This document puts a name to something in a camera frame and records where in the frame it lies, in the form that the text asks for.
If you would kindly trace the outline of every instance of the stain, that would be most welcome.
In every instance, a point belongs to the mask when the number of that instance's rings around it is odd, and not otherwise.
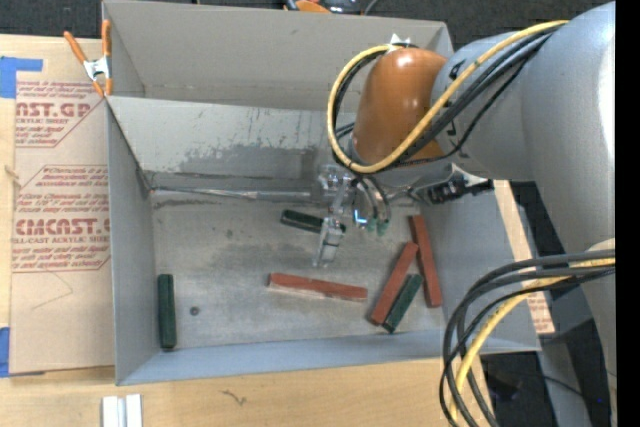
[[[221,391],[223,395],[229,395],[239,406],[244,406],[244,403],[247,401],[247,397],[238,397],[235,393],[229,390]]]

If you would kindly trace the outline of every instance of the red block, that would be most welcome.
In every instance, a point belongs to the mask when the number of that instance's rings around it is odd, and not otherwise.
[[[398,292],[402,288],[402,284],[404,283],[404,278],[407,275],[407,271],[409,270],[409,266],[411,262],[415,258],[418,252],[418,246],[413,242],[407,242],[404,245],[402,253],[398,257],[398,261],[396,262],[393,271],[391,272],[391,276],[387,280],[387,283],[378,298],[378,302],[376,303],[369,320],[376,325],[382,324],[387,315],[389,314],[389,310],[391,310],[391,306],[393,306],[393,302],[398,296]]]
[[[269,274],[269,288],[300,292],[304,294],[335,297],[349,301],[366,301],[367,289],[332,281],[305,278],[292,274],[272,272]]]
[[[442,292],[440,291],[440,282],[438,273],[436,272],[436,264],[433,260],[433,252],[431,251],[431,240],[429,232],[421,215],[413,215],[409,217],[409,226],[413,241],[418,244],[418,265],[420,272],[424,278],[424,296],[427,305],[436,308],[442,305]]]

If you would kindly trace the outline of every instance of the gray box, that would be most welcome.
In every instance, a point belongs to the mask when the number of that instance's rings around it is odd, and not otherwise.
[[[113,41],[117,384],[439,356],[447,312],[479,276],[513,260],[492,193],[422,207],[444,306],[428,309],[420,296],[393,335],[366,318],[418,207],[394,204],[382,237],[349,226],[327,268],[311,266],[318,235],[279,219],[285,208],[326,212],[310,199],[318,166],[332,162],[326,104],[347,61],[393,34],[449,56],[445,24],[128,0],[105,0],[103,16]],[[345,99],[345,119],[353,119],[365,76]],[[276,292],[267,288],[270,272],[365,286],[369,299]],[[158,335],[163,273],[175,280],[171,351]],[[525,306],[487,343],[491,352],[537,349]]]

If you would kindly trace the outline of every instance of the yellow cable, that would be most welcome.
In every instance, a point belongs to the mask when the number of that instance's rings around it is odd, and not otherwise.
[[[349,61],[349,63],[342,69],[342,72],[340,72],[340,74],[338,75],[338,78],[334,82],[333,87],[331,88],[331,92],[329,93],[329,102],[327,106],[327,134],[329,136],[329,144],[331,145],[331,148],[333,149],[338,159],[342,162],[342,164],[345,165],[347,168],[355,171],[356,173],[371,174],[371,173],[380,171],[381,169],[384,169],[385,167],[393,164],[396,160],[398,160],[398,158],[400,158],[402,154],[404,154],[407,151],[407,149],[416,142],[416,140],[427,130],[427,128],[429,127],[429,123],[431,123],[431,121],[436,116],[436,114],[440,111],[440,109],[447,103],[447,101],[451,98],[451,96],[464,83],[467,77],[469,77],[469,75],[471,75],[482,63],[484,63],[485,61],[493,57],[495,54],[503,50],[505,47],[511,45],[512,43],[518,40],[521,40],[532,34],[536,34],[538,32],[544,31],[551,27],[555,27],[557,25],[562,25],[565,23],[567,23],[566,20],[559,20],[555,22],[546,22],[546,23],[534,25],[522,31],[516,32],[511,36],[508,36],[507,38],[503,39],[501,42],[499,42],[498,44],[496,44],[495,46],[487,50],[484,54],[478,57],[471,65],[469,65],[456,78],[456,80],[454,80],[449,85],[449,87],[442,93],[442,95],[438,98],[438,100],[436,100],[433,106],[418,122],[418,124],[404,139],[404,141],[402,141],[400,145],[398,145],[398,147],[393,152],[391,152],[382,160],[370,165],[362,165],[362,164],[353,162],[353,160],[351,160],[344,153],[344,151],[342,151],[342,148],[340,147],[340,144],[338,142],[338,139],[333,129],[335,99],[336,99],[338,89],[340,88],[340,85],[342,84],[345,76],[358,62],[360,62],[362,59],[364,59],[365,57],[375,52],[380,52],[381,50],[384,50],[385,48],[393,49],[397,47],[393,47],[392,45],[380,45],[380,46],[365,50],[364,52],[361,52],[356,57],[354,57],[351,61]]]
[[[616,259],[613,258],[603,258],[599,260],[587,260],[585,262],[579,262],[573,264],[572,267],[594,267],[596,265],[615,265]],[[565,279],[569,279],[571,276],[562,276],[555,278],[543,278],[538,279],[532,282],[531,284],[524,287],[523,290],[530,290],[534,288],[538,288],[541,286],[552,285],[554,283],[558,283],[559,281],[563,281]],[[473,339],[473,343],[469,346],[467,353],[462,359],[462,363],[460,364],[460,368],[458,369],[458,373],[456,374],[456,389],[459,393],[462,392],[462,388],[464,386],[464,382],[467,379],[467,374],[469,373],[469,369],[471,368],[471,364],[473,363],[474,358],[480,351],[480,348],[484,344],[485,340],[489,337],[491,332],[495,329],[495,327],[500,323],[500,321],[507,316],[507,314],[513,310],[518,304],[524,301],[529,295],[531,295],[534,291],[526,292],[522,295],[517,295],[512,297],[502,303],[487,319],[487,321],[483,324],[482,328],[478,331],[478,334]],[[451,412],[451,417],[455,421],[458,417],[458,409],[456,408],[453,399],[449,403],[449,411]]]

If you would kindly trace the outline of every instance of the cardboard sheet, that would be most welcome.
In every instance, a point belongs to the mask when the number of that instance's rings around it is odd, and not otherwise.
[[[99,41],[79,42],[99,57]],[[3,100],[15,113],[2,184],[13,209],[11,240],[2,239],[9,371],[112,364],[104,101],[63,38],[0,36],[0,55]]]

